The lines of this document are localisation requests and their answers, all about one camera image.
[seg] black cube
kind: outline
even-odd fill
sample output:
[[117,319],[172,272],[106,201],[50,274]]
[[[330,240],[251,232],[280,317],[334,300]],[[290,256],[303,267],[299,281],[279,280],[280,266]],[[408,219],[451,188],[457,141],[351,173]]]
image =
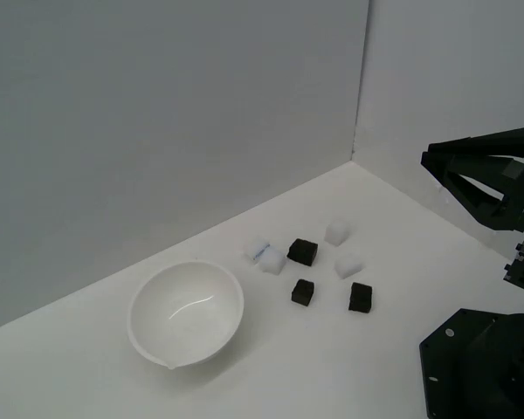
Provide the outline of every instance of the black cube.
[[349,296],[349,310],[352,312],[368,313],[372,306],[373,288],[368,285],[354,282],[351,285]]
[[291,292],[291,301],[308,306],[314,294],[314,282],[300,279]]
[[318,244],[298,238],[291,246],[289,246],[287,257],[300,264],[312,266],[317,251]]

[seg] white backdrop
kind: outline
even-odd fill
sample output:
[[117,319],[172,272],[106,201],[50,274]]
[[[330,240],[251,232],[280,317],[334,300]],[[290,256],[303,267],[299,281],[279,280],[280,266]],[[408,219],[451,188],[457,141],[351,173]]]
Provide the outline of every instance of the white backdrop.
[[431,142],[524,127],[524,0],[373,0],[354,160],[512,257],[419,165]]
[[0,0],[0,325],[349,161],[367,0]]

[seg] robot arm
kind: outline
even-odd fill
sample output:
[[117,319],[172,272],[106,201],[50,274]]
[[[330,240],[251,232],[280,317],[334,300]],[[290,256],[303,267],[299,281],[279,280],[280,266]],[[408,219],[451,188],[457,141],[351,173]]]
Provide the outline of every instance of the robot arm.
[[[421,164],[481,224],[492,230],[524,231],[524,128],[431,144]],[[468,181],[500,192],[497,199]],[[524,241],[504,279],[524,289]]]

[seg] bowl rim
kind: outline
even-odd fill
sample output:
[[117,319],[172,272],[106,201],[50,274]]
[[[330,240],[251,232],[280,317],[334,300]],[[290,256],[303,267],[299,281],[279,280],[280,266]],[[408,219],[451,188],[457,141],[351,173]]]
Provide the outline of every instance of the bowl rim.
[[152,275],[148,279],[144,280],[140,284],[140,286],[138,287],[136,292],[134,293],[134,296],[130,299],[130,304],[129,304],[128,310],[127,310],[127,313],[128,313],[127,314],[127,333],[128,333],[128,338],[130,339],[130,342],[132,343],[132,346],[134,347],[134,349],[136,351],[138,351],[138,353],[141,356],[143,356],[144,358],[146,358],[149,361],[154,362],[155,364],[163,365],[164,367],[168,366],[167,363],[162,361],[162,360],[160,360],[159,358],[155,357],[154,355],[150,354],[138,342],[138,340],[135,338],[134,330],[132,329],[132,313],[134,311],[134,303],[138,299],[138,296],[141,294],[141,292],[146,287],[146,285],[149,284],[149,282],[151,280],[153,280],[154,278],[157,278],[159,275],[161,275],[163,272],[168,271],[169,269],[175,268],[176,266],[181,265],[181,264],[207,264],[207,265],[209,265],[209,266],[211,266],[213,268],[219,269],[225,275],[227,275],[227,277],[231,280],[231,282],[233,283],[233,285],[235,287],[235,291],[237,292],[237,295],[238,295],[238,316],[237,316],[237,318],[235,320],[235,324],[233,325],[233,328],[227,333],[225,338],[222,340],[221,345],[212,354],[204,356],[203,358],[201,358],[199,360],[194,360],[192,362],[188,362],[187,364],[184,364],[183,367],[186,366],[186,365],[196,364],[198,362],[208,360],[211,356],[217,354],[225,345],[227,345],[229,340],[231,340],[231,338],[233,337],[233,335],[237,331],[238,326],[240,325],[240,322],[241,322],[241,320],[243,318],[243,311],[245,310],[245,296],[243,294],[243,288],[241,287],[241,284],[238,282],[238,280],[235,277],[235,275],[233,275],[233,273],[231,271],[229,271],[227,268],[223,267],[222,265],[216,264],[216,263],[211,262],[209,260],[189,259],[189,260],[183,260],[183,261],[180,261],[180,262],[175,262],[173,264],[169,264],[169,265],[161,268],[161,270],[156,272],[154,275]]

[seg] foam cube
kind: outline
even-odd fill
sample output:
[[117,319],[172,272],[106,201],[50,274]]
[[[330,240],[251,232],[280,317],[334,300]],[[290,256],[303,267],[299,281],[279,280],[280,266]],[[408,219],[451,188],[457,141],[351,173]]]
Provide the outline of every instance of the foam cube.
[[312,266],[317,251],[318,244],[298,238],[289,246],[287,257],[300,264]]
[[356,255],[348,254],[335,261],[334,269],[341,279],[345,279],[363,269],[363,262]]
[[244,248],[245,255],[254,263],[258,262],[262,253],[268,248],[270,243],[260,236],[253,238]]
[[339,246],[349,236],[349,224],[345,220],[336,218],[332,223],[326,228],[326,233],[324,234],[324,240],[329,242],[334,246]]
[[286,264],[286,255],[273,246],[268,246],[259,258],[259,268],[262,272],[279,275]]
[[305,279],[300,279],[297,281],[297,285],[293,288],[291,292],[291,301],[301,304],[303,306],[308,306],[311,302],[311,298],[314,294],[314,282],[306,281]]
[[352,312],[369,313],[372,306],[373,288],[354,282],[349,296],[349,310]]

